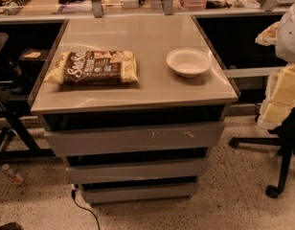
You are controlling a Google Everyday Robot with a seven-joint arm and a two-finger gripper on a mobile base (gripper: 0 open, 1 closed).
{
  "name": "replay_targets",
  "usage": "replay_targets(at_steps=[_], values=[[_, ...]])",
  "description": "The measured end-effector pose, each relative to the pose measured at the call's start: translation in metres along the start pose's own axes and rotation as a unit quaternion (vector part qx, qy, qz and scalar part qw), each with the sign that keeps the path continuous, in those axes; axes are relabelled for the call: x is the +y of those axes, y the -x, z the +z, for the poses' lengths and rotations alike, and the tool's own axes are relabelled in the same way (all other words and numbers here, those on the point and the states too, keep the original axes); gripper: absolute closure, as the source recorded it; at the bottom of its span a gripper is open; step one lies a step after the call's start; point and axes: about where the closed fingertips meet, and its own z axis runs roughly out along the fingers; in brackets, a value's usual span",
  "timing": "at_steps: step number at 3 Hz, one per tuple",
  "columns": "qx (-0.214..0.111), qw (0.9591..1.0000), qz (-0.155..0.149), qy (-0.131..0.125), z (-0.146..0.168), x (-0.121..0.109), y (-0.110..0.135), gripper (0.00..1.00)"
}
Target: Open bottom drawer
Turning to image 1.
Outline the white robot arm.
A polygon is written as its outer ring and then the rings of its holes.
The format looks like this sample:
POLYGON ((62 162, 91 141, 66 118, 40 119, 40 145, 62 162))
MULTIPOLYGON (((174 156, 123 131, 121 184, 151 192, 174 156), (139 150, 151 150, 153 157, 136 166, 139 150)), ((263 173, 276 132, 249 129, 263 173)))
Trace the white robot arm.
POLYGON ((277 58, 287 62, 281 71, 272 71, 265 89, 258 124, 264 129, 279 127, 295 107, 295 2, 280 21, 255 39, 262 46, 275 46, 277 58))

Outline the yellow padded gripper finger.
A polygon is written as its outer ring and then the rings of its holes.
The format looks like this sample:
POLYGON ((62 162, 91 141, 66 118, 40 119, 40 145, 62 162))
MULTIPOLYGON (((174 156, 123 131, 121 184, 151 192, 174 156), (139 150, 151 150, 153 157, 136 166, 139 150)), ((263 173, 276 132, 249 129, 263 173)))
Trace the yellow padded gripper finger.
POLYGON ((286 62, 267 79, 265 99, 258 124, 264 129, 279 127, 295 107, 295 22, 275 22, 256 37, 262 46, 275 46, 276 56, 286 62))

